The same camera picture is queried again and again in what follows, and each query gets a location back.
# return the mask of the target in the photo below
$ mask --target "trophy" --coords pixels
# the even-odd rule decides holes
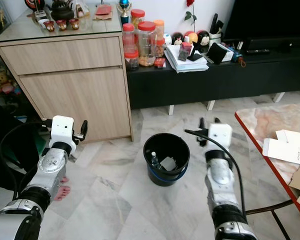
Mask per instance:
[[[121,24],[129,23],[129,15],[128,11],[131,9],[132,4],[129,0],[120,0],[118,4],[116,4],[116,8],[120,11],[121,16]]]

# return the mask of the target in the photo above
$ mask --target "marble table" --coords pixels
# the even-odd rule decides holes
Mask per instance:
[[[261,154],[264,139],[276,139],[276,131],[284,129],[300,132],[300,104],[242,109],[235,113],[235,118]],[[291,178],[300,165],[267,156],[263,158],[300,212],[298,192],[289,187]]]

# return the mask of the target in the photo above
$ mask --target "red table edge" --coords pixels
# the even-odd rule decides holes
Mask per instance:
[[[249,132],[248,128],[246,127],[246,125],[241,121],[240,117],[238,116],[237,112],[235,112],[234,114],[235,118],[237,119],[237,121],[239,122],[239,124],[241,125],[241,127],[243,128],[243,130],[246,132],[246,134],[248,134],[249,138],[252,140],[252,142],[254,143],[254,145],[256,146],[256,148],[259,150],[260,154],[263,156],[262,154],[262,147],[258,144],[257,140],[255,140],[255,138],[252,136],[252,134]],[[279,182],[281,183],[281,185],[284,187],[285,191],[288,193],[289,197],[292,199],[292,201],[294,202],[296,208],[299,210],[300,212],[300,204],[297,202],[297,198],[294,195],[294,193],[291,191],[290,187],[287,185],[286,181],[281,177],[280,173],[277,171],[276,167],[273,165],[273,163],[271,162],[271,160],[269,159],[269,157],[267,156],[263,156],[263,158],[265,159],[266,163],[269,165],[269,167],[272,169],[273,173],[275,174],[275,176],[278,178]]]

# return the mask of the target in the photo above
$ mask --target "black bucket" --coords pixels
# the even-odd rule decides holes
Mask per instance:
[[[176,170],[166,171],[152,165],[152,155],[155,152],[159,163],[166,157],[173,158]],[[147,163],[148,176],[155,184],[166,187],[174,184],[187,170],[190,151],[181,137],[170,133],[159,133],[150,137],[144,144],[143,155]]]

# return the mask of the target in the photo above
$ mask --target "plastic jar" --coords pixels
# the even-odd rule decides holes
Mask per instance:
[[[123,51],[125,54],[133,54],[137,50],[135,27],[131,23],[125,23],[122,25],[122,29]]]
[[[131,23],[137,29],[138,24],[144,21],[146,12],[141,9],[132,9],[131,10]]]
[[[164,44],[165,44],[164,38],[156,41],[155,56],[157,58],[161,58],[164,55],[164,50],[165,50]]]
[[[154,20],[155,30],[156,30],[156,39],[161,40],[164,38],[165,32],[165,22],[163,20]]]
[[[156,25],[151,21],[138,24],[139,64],[152,66],[156,60]]]
[[[124,53],[125,67],[129,71],[134,71],[139,68],[139,53],[135,51],[133,53]]]

